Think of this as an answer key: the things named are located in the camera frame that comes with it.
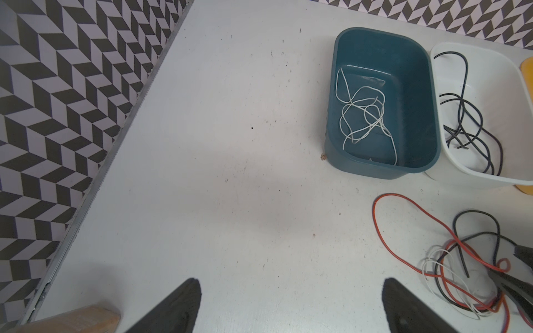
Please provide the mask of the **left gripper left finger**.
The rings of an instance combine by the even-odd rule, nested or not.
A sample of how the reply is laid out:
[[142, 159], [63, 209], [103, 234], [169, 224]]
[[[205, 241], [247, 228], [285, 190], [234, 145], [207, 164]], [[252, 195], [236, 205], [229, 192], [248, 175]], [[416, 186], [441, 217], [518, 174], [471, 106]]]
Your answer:
[[130, 327], [127, 333], [192, 332], [201, 297], [200, 281], [191, 277]]

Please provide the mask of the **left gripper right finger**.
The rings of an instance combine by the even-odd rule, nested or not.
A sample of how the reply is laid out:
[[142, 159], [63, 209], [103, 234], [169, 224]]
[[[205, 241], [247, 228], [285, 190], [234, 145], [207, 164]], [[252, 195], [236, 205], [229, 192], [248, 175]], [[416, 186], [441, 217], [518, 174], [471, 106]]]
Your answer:
[[384, 281], [382, 301], [390, 332], [457, 332], [392, 277]]

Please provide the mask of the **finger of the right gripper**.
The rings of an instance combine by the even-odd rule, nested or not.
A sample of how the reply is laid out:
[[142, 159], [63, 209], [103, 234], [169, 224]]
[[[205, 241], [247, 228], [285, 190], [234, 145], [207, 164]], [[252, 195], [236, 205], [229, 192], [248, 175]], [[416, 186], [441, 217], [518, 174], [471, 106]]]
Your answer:
[[490, 270], [488, 276], [513, 301], [527, 323], [532, 325], [532, 285], [499, 271]]
[[514, 256], [533, 269], [533, 248], [517, 245], [514, 248]]

